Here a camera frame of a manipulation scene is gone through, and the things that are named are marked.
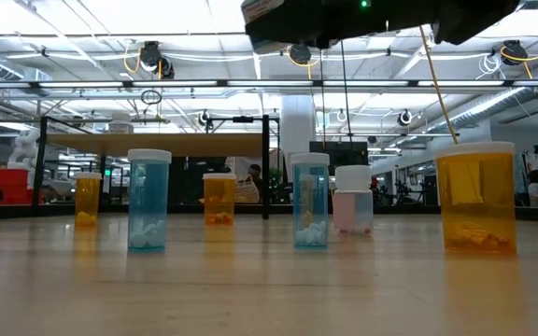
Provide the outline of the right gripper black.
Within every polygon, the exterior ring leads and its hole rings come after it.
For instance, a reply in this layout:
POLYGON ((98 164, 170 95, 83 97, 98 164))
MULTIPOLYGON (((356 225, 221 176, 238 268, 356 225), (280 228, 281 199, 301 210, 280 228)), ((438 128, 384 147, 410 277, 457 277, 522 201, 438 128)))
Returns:
MULTIPOLYGON (((397 31, 436 21, 433 0, 323 1, 317 48, 362 35, 397 31)), ((298 43, 312 39, 319 29, 319 2, 315 0, 246 0, 245 32, 255 46, 298 43)))

